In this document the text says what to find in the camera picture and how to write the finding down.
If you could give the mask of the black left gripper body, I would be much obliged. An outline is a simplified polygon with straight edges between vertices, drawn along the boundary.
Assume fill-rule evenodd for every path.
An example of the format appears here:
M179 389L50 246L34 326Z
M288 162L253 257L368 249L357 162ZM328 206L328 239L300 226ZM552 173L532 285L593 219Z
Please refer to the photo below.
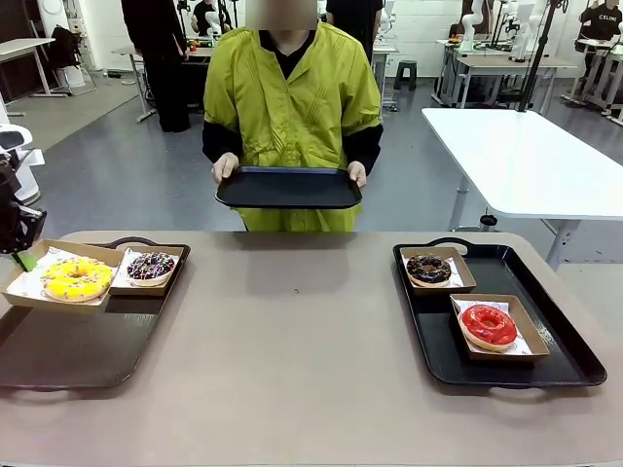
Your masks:
M21 185L10 163L1 159L1 253L11 254L21 247L24 237L20 204L16 192Z

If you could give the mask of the person's right hand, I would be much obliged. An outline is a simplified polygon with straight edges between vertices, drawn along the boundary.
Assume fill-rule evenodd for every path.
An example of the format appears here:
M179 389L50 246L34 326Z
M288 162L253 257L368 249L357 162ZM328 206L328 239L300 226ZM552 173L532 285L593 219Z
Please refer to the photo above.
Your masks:
M220 185L223 181L226 181L238 168L239 159L231 153L223 154L211 168L213 179L217 185Z

